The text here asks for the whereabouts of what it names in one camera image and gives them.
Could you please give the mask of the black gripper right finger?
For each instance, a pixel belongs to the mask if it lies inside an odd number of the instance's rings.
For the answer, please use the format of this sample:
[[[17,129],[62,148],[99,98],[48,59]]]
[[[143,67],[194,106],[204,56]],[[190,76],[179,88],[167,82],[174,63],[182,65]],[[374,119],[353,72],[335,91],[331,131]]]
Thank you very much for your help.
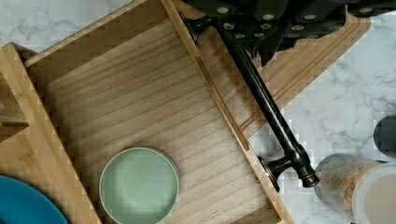
[[[298,39],[321,38],[340,30],[347,13],[370,18],[395,10],[395,0],[288,0],[282,19],[289,27],[278,51],[293,48]]]

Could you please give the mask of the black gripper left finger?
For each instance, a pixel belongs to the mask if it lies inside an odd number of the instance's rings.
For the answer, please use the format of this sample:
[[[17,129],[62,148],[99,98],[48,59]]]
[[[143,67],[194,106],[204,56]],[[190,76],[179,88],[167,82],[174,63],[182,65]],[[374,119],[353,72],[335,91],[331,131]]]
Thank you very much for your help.
[[[220,30],[267,65],[286,33],[290,0],[182,0],[213,19]]]

